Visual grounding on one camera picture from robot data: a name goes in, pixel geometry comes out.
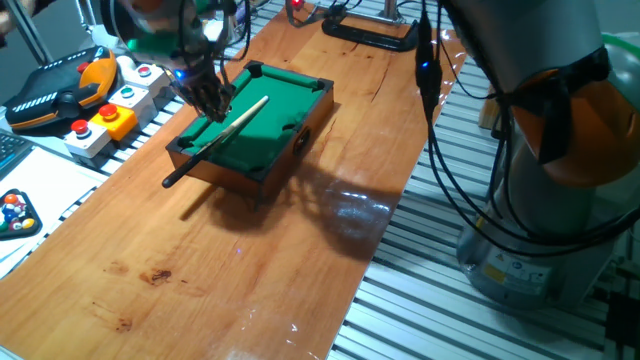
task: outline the wood grain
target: wood grain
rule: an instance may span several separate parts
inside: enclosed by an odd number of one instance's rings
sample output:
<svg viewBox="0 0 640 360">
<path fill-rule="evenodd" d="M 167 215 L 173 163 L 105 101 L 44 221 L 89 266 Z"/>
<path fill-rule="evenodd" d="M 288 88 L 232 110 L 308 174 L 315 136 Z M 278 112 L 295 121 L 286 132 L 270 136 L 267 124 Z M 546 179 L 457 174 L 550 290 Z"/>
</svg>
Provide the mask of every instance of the wood grain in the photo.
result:
<svg viewBox="0 0 640 360">
<path fill-rule="evenodd" d="M 26 359 L 324 358 L 427 138 L 413 57 L 280 13 L 247 59 L 334 80 L 337 104 L 276 203 L 253 213 L 193 178 L 162 188 L 183 108 L 0 281 L 0 344 Z"/>
</svg>

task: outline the billiard ball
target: billiard ball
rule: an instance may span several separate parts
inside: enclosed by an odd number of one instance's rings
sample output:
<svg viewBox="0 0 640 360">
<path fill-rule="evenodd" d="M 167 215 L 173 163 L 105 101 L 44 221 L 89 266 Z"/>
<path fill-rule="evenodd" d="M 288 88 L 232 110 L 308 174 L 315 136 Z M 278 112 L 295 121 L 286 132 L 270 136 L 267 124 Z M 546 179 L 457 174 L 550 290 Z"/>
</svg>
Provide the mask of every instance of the billiard ball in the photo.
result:
<svg viewBox="0 0 640 360">
<path fill-rule="evenodd" d="M 18 197 L 14 194 L 9 194 L 4 197 L 5 204 L 15 204 L 18 201 Z"/>
<path fill-rule="evenodd" d="M 15 205 L 13 205 L 13 204 L 4 204 L 4 206 L 2 207 L 2 213 L 5 214 L 5 215 L 8 214 L 8 213 L 12 213 L 12 212 L 14 212 L 13 209 L 15 209 Z"/>
<path fill-rule="evenodd" d="M 36 223 L 36 221 L 35 221 L 35 220 L 33 220 L 33 219 L 31 219 L 31 218 L 28 218 L 28 219 L 26 219 L 26 220 L 24 220 L 24 221 L 22 222 L 22 228 L 23 228 L 23 229 L 28 229 L 28 228 L 32 227 L 32 226 L 33 226 L 33 224 L 35 224 L 35 223 Z"/>
<path fill-rule="evenodd" d="M 22 223 L 18 219 L 14 219 L 11 224 L 9 224 L 9 229 L 13 231 L 22 230 Z"/>
<path fill-rule="evenodd" d="M 6 214 L 4 214 L 4 221 L 11 223 L 11 221 L 13 221 L 13 219 L 17 217 L 18 217 L 18 214 L 16 214 L 14 211 L 7 212 Z"/>
</svg>

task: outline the orange device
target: orange device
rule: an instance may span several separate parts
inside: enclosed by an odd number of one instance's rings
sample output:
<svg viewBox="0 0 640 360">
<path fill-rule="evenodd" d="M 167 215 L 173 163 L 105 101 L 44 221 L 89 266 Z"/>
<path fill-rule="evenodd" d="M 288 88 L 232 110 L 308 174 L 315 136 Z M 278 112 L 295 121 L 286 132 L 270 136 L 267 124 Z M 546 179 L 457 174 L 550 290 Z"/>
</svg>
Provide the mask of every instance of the orange device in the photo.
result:
<svg viewBox="0 0 640 360">
<path fill-rule="evenodd" d="M 9 99 L 7 122 L 25 130 L 73 119 L 104 104 L 117 86 L 118 66 L 111 50 L 98 46 L 65 56 L 31 73 L 22 90 Z"/>
</svg>

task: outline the black cable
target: black cable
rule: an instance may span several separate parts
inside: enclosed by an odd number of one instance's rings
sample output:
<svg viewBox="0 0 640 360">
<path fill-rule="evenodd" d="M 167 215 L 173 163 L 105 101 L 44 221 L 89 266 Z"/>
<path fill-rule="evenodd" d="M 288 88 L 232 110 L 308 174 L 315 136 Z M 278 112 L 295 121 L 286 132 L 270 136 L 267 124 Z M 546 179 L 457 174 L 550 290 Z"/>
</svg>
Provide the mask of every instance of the black cable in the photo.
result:
<svg viewBox="0 0 640 360">
<path fill-rule="evenodd" d="M 440 3 L 440 1 L 438 1 L 438 22 L 437 22 L 437 26 L 436 26 L 436 61 L 440 62 L 440 48 L 444 48 L 444 44 L 442 44 L 442 35 L 441 35 L 441 30 L 440 30 L 440 25 L 441 25 L 441 21 L 440 18 L 442 17 L 442 4 Z"/>
<path fill-rule="evenodd" d="M 184 5 L 185 0 L 180 0 L 180 8 L 178 9 L 178 44 L 180 45 L 180 53 L 185 64 L 187 64 L 187 70 L 191 70 L 191 64 L 186 56 L 186 50 L 184 47 Z"/>
<path fill-rule="evenodd" d="M 442 153 L 440 152 L 437 140 L 435 140 L 435 136 L 433 137 L 433 144 L 430 144 L 430 149 L 433 150 L 435 149 L 435 154 L 438 156 L 438 159 L 441 163 L 441 166 L 445 172 L 445 174 L 447 175 L 447 177 L 449 178 L 449 180 L 451 181 L 451 183 L 454 185 L 454 187 L 456 188 L 456 190 L 459 192 L 459 194 L 463 197 L 463 199 L 481 216 L 483 217 L 486 221 L 488 221 L 489 223 L 491 223 L 492 225 L 494 225 L 496 228 L 498 228 L 499 230 L 503 231 L 504 233 L 515 237 L 519 240 L 525 241 L 525 242 L 529 242 L 535 245 L 539 245 L 539 246 L 574 246 L 574 245 L 584 245 L 584 244 L 591 244 L 589 246 L 593 246 L 594 242 L 598 242 L 600 240 L 602 241 L 609 241 L 611 239 L 607 239 L 606 237 L 608 236 L 615 236 L 615 234 L 620 233 L 621 231 L 624 231 L 623 228 L 625 226 L 630 226 L 631 224 L 633 224 L 633 222 L 635 222 L 635 220 L 637 220 L 637 218 L 640 218 L 640 209 L 637 209 L 638 211 L 636 211 L 635 215 L 633 214 L 633 212 L 630 212 L 628 214 L 626 214 L 623 217 L 620 217 L 618 219 L 611 219 L 610 221 L 607 221 L 606 223 L 601 224 L 602 226 L 597 226 L 594 227 L 590 230 L 588 230 L 587 232 L 585 232 L 584 234 L 590 233 L 591 236 L 587 236 L 587 237 L 582 237 L 582 236 L 578 236 L 578 237 L 555 237 L 555 236 L 549 236 L 547 238 L 540 238 L 540 239 L 531 239 L 529 237 L 526 236 L 522 236 L 520 234 L 514 233 L 511 230 L 501 226 L 500 224 L 498 224 L 497 222 L 495 222 L 491 217 L 487 216 L 487 214 L 485 214 L 480 208 L 477 207 L 477 205 L 475 205 L 475 203 L 468 197 L 468 195 L 466 194 L 466 192 L 464 192 L 464 190 L 462 190 L 462 188 L 460 187 L 460 185 L 457 183 L 457 181 L 455 180 L 453 174 L 451 174 L 451 172 L 449 171 L 443 157 L 442 157 Z M 437 174 L 437 167 L 432 167 L 432 169 L 434 170 L 434 174 L 436 174 L 436 177 L 439 177 L 439 174 Z M 448 192 L 448 190 L 446 189 L 446 187 L 444 186 L 443 183 L 439 184 L 443 189 L 443 191 Z M 609 229 L 607 229 L 605 226 L 613 224 L 613 223 L 617 223 L 616 225 L 618 225 L 618 227 L 616 228 L 615 225 Z"/>
<path fill-rule="evenodd" d="M 348 9 L 348 11 L 351 11 L 351 10 L 357 8 L 358 6 L 360 6 L 360 4 L 362 4 L 362 0 L 358 0 L 358 2 L 355 5 L 353 5 L 352 7 L 350 7 Z"/>
<path fill-rule="evenodd" d="M 251 43 L 251 3 L 249 2 L 249 0 L 245 0 L 244 1 L 244 30 L 243 30 L 243 35 L 246 35 L 245 38 L 245 45 L 244 45 L 244 50 L 242 51 L 242 55 L 240 56 L 240 58 L 235 59 L 235 58 L 229 58 L 224 56 L 224 50 L 222 51 L 222 59 L 227 60 L 227 61 L 233 61 L 233 62 L 237 62 L 237 61 L 241 61 L 245 58 L 245 56 L 247 56 L 247 52 L 249 51 L 249 44 Z"/>
<path fill-rule="evenodd" d="M 502 219 L 502 214 L 500 213 L 500 210 L 498 209 L 498 204 L 496 204 L 496 198 L 495 198 L 495 182 L 496 182 L 496 172 L 498 170 L 498 167 L 500 166 L 500 156 L 502 156 L 502 149 L 504 147 L 504 142 L 505 142 L 505 138 L 504 138 L 504 134 L 503 136 L 500 138 L 500 141 L 498 141 L 498 149 L 496 150 L 496 157 L 495 159 L 493 159 L 493 167 L 491 168 L 491 177 L 489 178 L 489 201 L 491 202 L 491 207 L 493 208 L 493 212 L 496 213 L 496 216 L 499 219 Z"/>
<path fill-rule="evenodd" d="M 447 52 L 447 49 L 444 48 L 444 44 L 443 44 L 442 47 L 443 47 L 443 50 L 444 50 L 444 54 L 447 57 L 447 61 L 449 62 L 449 66 L 451 67 L 451 71 L 453 72 L 453 76 L 456 79 L 456 82 L 458 83 L 458 85 L 460 85 L 460 88 L 462 89 L 462 91 L 464 91 L 465 94 L 467 94 L 467 96 L 470 96 L 470 97 L 472 97 L 474 99 L 477 99 L 477 100 L 489 100 L 489 99 L 494 99 L 494 98 L 496 98 L 498 96 L 497 93 L 492 93 L 492 94 L 489 94 L 487 96 L 475 96 L 475 95 L 472 95 L 470 92 L 468 92 L 467 89 L 465 89 L 464 85 L 462 85 L 462 83 L 458 79 L 458 74 L 456 74 L 456 70 L 453 68 L 453 62 L 451 61 L 451 58 L 449 57 L 449 53 Z"/>
<path fill-rule="evenodd" d="M 406 5 L 406 4 L 411 4 L 411 3 L 413 3 L 413 4 L 421 4 L 421 2 L 420 2 L 420 1 L 407 0 L 407 1 L 403 1 L 403 2 L 401 2 L 401 3 L 399 3 L 399 4 L 397 4 L 397 5 L 396 5 L 396 8 L 399 8 L 400 6 L 403 6 L 403 5 Z"/>
<path fill-rule="evenodd" d="M 427 107 L 426 107 L 426 102 L 427 102 L 427 100 L 423 97 L 422 98 L 423 108 L 425 110 L 425 113 L 428 113 L 428 110 L 427 110 Z M 590 248 L 590 247 L 593 247 L 593 246 L 597 246 L 597 245 L 606 243 L 608 241 L 611 241 L 611 239 L 609 239 L 609 238 L 603 238 L 603 239 L 599 239 L 597 241 L 593 241 L 593 242 L 585 243 L 585 244 L 582 244 L 582 245 L 578 245 L 578 246 L 572 247 L 570 249 L 559 250 L 559 251 L 554 251 L 554 252 L 541 252 L 541 253 L 530 253 L 530 252 L 525 252 L 525 251 L 519 251 L 519 250 L 515 250 L 515 249 L 512 249 L 512 248 L 510 248 L 508 246 L 504 246 L 504 245 L 500 244 L 499 242 L 494 240 L 492 237 L 487 235 L 484 231 L 482 231 L 482 229 L 480 229 L 476 225 L 476 223 L 474 223 L 471 219 L 469 219 L 467 214 L 465 214 L 464 211 L 462 211 L 462 209 L 456 203 L 455 199 L 453 199 L 453 197 L 449 193 L 449 190 L 447 189 L 446 185 L 442 182 L 442 178 L 440 178 L 440 174 L 437 171 L 437 167 L 436 167 L 436 164 L 435 164 L 435 158 L 433 157 L 433 153 L 435 152 L 434 151 L 435 147 L 437 146 L 437 140 L 436 140 L 435 133 L 434 133 L 433 121 L 428 115 L 427 115 L 427 125 L 428 125 L 428 131 L 429 131 L 429 135 L 428 135 L 428 138 L 429 138 L 429 144 L 428 144 L 429 162 L 431 163 L 431 168 L 435 169 L 433 173 L 435 175 L 436 182 L 438 183 L 438 186 L 442 189 L 445 197 L 447 198 L 447 200 L 449 200 L 449 202 L 453 206 L 454 210 L 456 210 L 456 212 L 460 215 L 460 217 L 462 217 L 464 222 L 466 222 L 468 226 L 470 226 L 474 231 L 476 231 L 478 234 L 480 234 L 480 236 L 482 236 L 485 240 L 487 240 L 493 246 L 497 247 L 500 250 L 506 251 L 506 252 L 514 254 L 514 255 L 527 256 L 527 257 L 532 257 L 532 258 L 542 258 L 542 257 L 553 257 L 553 256 L 567 255 L 567 254 L 571 254 L 571 253 L 574 253 L 574 252 L 577 252 L 577 251 L 581 251 L 581 250 L 584 250 L 584 249 L 587 249 L 587 248 Z"/>
</svg>

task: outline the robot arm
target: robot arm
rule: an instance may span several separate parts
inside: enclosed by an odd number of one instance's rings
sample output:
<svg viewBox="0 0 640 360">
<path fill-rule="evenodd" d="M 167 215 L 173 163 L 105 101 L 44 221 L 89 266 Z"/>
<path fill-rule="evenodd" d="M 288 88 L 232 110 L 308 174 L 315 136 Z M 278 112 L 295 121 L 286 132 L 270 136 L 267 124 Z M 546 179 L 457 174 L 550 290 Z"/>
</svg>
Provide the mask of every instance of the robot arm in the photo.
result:
<svg viewBox="0 0 640 360">
<path fill-rule="evenodd" d="M 224 56 L 233 0 L 103 0 L 107 31 L 118 37 L 142 62 L 160 65 L 173 75 L 174 91 L 209 121 L 222 122 L 233 88 L 215 74 L 214 61 Z M 222 11 L 220 41 L 210 41 L 200 15 Z"/>
<path fill-rule="evenodd" d="M 515 115 L 531 151 L 554 181 L 594 187 L 635 168 L 640 161 L 640 127 L 634 126 L 638 111 L 607 81 L 609 58 L 593 3 L 440 3 L 497 90 L 503 116 Z M 344 7 L 336 5 L 299 21 L 292 16 L 295 4 L 300 2 L 287 0 L 285 9 L 298 27 L 344 16 Z M 218 79 L 213 61 L 223 56 L 226 44 L 204 36 L 199 15 L 222 11 L 225 17 L 233 16 L 233 0 L 103 0 L 101 5 L 107 29 L 139 60 L 171 70 L 176 92 L 186 102 L 210 121 L 224 120 L 233 89 Z M 228 31 L 224 23 L 221 39 Z M 427 21 L 421 23 L 417 58 L 422 60 L 417 61 L 416 76 L 419 85 L 437 92 L 440 66 L 432 61 L 437 49 L 431 45 Z M 425 78 L 419 67 L 429 61 L 431 74 Z"/>
<path fill-rule="evenodd" d="M 442 3 L 554 181 L 595 187 L 637 166 L 640 104 L 610 81 L 593 2 Z"/>
</svg>

